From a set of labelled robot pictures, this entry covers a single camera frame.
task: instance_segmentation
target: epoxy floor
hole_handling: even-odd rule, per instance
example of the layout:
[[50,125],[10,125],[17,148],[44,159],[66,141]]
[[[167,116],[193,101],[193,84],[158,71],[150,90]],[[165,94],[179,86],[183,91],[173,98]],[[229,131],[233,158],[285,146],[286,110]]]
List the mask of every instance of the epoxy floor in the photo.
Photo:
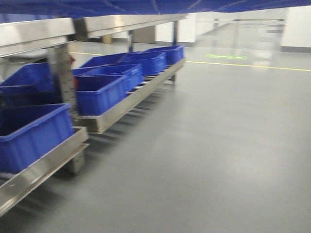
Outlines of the epoxy floor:
[[[0,232],[310,233],[311,73],[262,66],[310,69],[311,55],[273,48],[186,48],[175,86],[91,136],[81,173],[57,172]],[[125,50],[70,45],[76,67]]]

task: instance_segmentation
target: blue canopy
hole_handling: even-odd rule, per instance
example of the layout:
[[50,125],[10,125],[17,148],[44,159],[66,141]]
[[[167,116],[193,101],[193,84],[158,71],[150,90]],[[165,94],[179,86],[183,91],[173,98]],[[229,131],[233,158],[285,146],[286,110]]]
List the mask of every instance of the blue canopy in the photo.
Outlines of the blue canopy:
[[241,12],[311,5],[311,0],[0,0],[0,13],[87,17]]

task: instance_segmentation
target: stainless steel shelf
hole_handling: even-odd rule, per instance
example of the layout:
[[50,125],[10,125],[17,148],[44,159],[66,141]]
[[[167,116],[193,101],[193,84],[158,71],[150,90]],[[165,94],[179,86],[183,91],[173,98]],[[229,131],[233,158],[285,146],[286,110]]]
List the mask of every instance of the stainless steel shelf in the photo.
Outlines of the stainless steel shelf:
[[0,216],[81,153],[88,146],[83,143],[87,139],[86,129],[75,127],[74,135],[0,186]]
[[172,77],[185,63],[185,58],[169,67],[151,81],[127,96],[124,100],[110,108],[100,116],[80,116],[77,124],[87,127],[90,134],[102,134],[106,129],[118,121],[128,111],[154,92],[162,83]]
[[0,57],[69,42],[75,33],[71,18],[0,24]]
[[85,17],[73,21],[77,40],[130,31],[157,24],[178,21],[187,14],[174,15],[112,15]]

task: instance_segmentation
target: red object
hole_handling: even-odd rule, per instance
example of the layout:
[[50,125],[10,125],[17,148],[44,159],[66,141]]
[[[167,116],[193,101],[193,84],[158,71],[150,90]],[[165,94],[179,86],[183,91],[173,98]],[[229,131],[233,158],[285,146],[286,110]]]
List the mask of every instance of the red object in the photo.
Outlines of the red object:
[[[70,55],[69,55],[69,57],[70,57],[70,62],[71,62],[71,65],[76,61],[76,59],[74,59],[73,57],[71,57]],[[78,89],[78,80],[75,78],[75,77],[73,77],[73,86],[74,86],[74,89]]]

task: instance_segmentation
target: blue bin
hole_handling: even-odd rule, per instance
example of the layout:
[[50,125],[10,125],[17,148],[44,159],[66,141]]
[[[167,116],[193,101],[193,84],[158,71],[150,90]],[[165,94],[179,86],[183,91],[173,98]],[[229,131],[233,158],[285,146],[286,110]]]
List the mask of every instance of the blue bin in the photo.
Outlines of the blue bin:
[[2,99],[6,106],[11,107],[54,104],[63,102],[61,95],[57,94],[56,92],[3,95]]
[[85,68],[78,68],[78,69],[73,69],[72,74],[74,76],[80,76],[86,72],[89,72],[91,70],[95,69],[95,67],[85,67]]
[[166,53],[166,61],[168,65],[173,65],[179,60],[183,59],[184,56],[184,45],[168,46],[161,48],[153,48],[144,52],[164,52]]
[[125,75],[78,76],[79,114],[99,116],[126,97]]
[[117,53],[112,55],[93,57],[89,61],[84,63],[82,66],[80,66],[80,68],[114,65],[126,54],[127,53],[125,52],[125,53]]
[[25,65],[0,84],[0,92],[4,95],[42,91],[54,91],[48,63]]
[[48,63],[28,64],[0,84],[7,106],[61,103]]
[[99,67],[83,74],[83,76],[94,75],[125,75],[126,92],[131,91],[144,81],[141,64]]
[[0,171],[18,173],[73,134],[69,104],[0,110]]
[[142,64],[143,76],[157,75],[167,67],[163,52],[129,53],[118,62],[118,65],[129,64]]

